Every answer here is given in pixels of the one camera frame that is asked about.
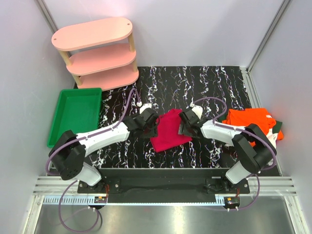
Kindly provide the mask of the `red t-shirt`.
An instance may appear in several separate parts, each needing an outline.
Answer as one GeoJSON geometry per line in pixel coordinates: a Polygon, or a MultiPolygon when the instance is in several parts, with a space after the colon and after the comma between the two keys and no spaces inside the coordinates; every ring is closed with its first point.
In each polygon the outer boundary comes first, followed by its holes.
{"type": "Polygon", "coordinates": [[[157,137],[151,138],[151,143],[155,152],[159,153],[173,147],[192,141],[190,136],[180,135],[178,133],[181,118],[179,114],[181,109],[171,109],[169,112],[161,115],[160,123],[157,127],[157,137]]]}

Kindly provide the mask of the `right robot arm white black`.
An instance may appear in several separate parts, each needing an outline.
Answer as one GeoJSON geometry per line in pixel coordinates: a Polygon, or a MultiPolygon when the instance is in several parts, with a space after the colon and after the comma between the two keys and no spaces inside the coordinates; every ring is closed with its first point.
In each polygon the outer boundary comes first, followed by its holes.
{"type": "Polygon", "coordinates": [[[237,127],[216,120],[200,119],[201,112],[195,107],[181,112],[179,117],[180,135],[213,139],[234,147],[238,162],[225,173],[221,181],[221,187],[226,193],[237,190],[239,183],[248,176],[276,165],[276,147],[256,124],[237,127]]]}

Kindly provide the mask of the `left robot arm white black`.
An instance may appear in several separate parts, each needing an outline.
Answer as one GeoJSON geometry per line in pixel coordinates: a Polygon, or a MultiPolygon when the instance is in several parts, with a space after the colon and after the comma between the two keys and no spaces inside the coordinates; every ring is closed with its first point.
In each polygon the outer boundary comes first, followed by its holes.
{"type": "Polygon", "coordinates": [[[50,151],[49,159],[62,180],[82,181],[94,193],[100,193],[105,188],[103,176],[98,169],[86,163],[85,158],[101,148],[129,138],[156,137],[159,122],[157,112],[147,107],[138,114],[91,132],[74,134],[68,130],[50,151]]]}

